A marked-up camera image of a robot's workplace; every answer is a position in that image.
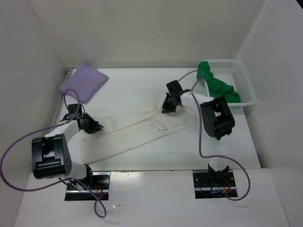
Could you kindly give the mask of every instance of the white basket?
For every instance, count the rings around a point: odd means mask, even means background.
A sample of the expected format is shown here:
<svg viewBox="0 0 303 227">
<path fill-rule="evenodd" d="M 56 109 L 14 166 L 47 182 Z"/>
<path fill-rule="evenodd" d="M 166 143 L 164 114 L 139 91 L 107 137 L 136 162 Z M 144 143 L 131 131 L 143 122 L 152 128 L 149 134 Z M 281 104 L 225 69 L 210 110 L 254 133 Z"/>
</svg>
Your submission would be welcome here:
<svg viewBox="0 0 303 227">
<path fill-rule="evenodd" d="M 229 107 L 243 107 L 252 105 L 256 102 L 256 96 L 252 88 L 251 82 L 247 76 L 246 70 L 240 61 L 236 60 L 206 60 L 209 63 L 210 71 L 217 78 L 228 85 L 232 85 L 233 89 L 238 92 L 241 102 L 228 103 Z M 209 94 L 208 85 L 205 82 L 207 95 Z"/>
</svg>

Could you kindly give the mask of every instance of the beige cloth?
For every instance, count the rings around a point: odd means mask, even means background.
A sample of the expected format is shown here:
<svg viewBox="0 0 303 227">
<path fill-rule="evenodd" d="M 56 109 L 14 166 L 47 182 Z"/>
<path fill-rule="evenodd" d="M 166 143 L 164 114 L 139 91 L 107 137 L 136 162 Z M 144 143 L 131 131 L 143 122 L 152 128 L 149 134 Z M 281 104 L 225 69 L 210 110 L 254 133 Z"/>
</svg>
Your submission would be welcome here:
<svg viewBox="0 0 303 227">
<path fill-rule="evenodd" d="M 163 100 L 104 116 L 98 109 L 88 109 L 87 112 L 104 129 L 93 135 L 79 132 L 82 162 L 91 164 L 119 155 L 180 131 L 197 121 L 195 111 L 185 106 L 178 106 L 175 113 L 162 114 Z"/>
</svg>

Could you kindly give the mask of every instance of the purple cloth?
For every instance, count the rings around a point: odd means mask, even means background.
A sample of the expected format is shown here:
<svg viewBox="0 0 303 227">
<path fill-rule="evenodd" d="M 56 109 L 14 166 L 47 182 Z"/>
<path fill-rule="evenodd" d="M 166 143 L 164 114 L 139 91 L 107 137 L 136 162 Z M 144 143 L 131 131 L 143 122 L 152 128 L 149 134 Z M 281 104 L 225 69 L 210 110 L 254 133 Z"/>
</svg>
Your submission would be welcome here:
<svg viewBox="0 0 303 227">
<path fill-rule="evenodd" d="M 107 75 L 96 68 L 82 64 L 58 89 L 62 94 L 67 89 L 74 89 L 78 93 L 80 101 L 87 103 L 106 81 L 108 81 Z M 67 94 L 77 98 L 73 92 L 68 91 Z"/>
</svg>

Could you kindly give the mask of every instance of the wrinkled cloth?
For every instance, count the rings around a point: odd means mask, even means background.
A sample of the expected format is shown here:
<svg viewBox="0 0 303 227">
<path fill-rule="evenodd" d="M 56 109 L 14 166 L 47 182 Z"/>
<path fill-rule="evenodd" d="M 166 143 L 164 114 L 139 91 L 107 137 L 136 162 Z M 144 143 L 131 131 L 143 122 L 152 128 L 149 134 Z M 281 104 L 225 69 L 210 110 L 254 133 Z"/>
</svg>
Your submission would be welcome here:
<svg viewBox="0 0 303 227">
<path fill-rule="evenodd" d="M 201 62 L 198 66 L 197 79 L 201 79 L 201 77 L 206 81 L 211 97 L 217 98 L 223 96 L 227 103 L 241 102 L 240 96 L 238 92 L 233 89 L 233 86 L 227 85 L 223 81 L 214 78 L 214 74 L 210 71 L 207 61 Z"/>
<path fill-rule="evenodd" d="M 185 106 L 162 114 L 163 101 L 104 116 L 99 109 L 87 109 L 104 129 L 93 135 L 79 132 L 82 162 L 91 164 L 121 154 L 197 122 L 195 111 Z"/>
<path fill-rule="evenodd" d="M 82 64 L 58 89 L 62 94 L 67 89 L 74 89 L 78 93 L 80 101 L 87 103 L 107 81 L 107 75 L 96 68 Z M 68 91 L 67 95 L 77 99 L 72 91 Z"/>
</svg>

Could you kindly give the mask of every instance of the green cloth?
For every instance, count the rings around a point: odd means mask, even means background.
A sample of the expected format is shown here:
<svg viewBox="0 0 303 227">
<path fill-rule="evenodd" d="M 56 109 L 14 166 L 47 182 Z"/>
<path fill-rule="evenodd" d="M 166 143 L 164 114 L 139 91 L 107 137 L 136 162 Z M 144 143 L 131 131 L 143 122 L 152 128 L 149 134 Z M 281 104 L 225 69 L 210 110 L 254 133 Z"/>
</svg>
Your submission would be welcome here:
<svg viewBox="0 0 303 227">
<path fill-rule="evenodd" d="M 210 71 L 207 61 L 203 61 L 198 66 L 197 79 L 203 79 L 207 82 L 209 94 L 211 97 L 217 98 L 223 96 L 227 103 L 240 103 L 240 96 L 231 85 L 225 84 L 223 81 L 214 78 L 214 74 Z"/>
</svg>

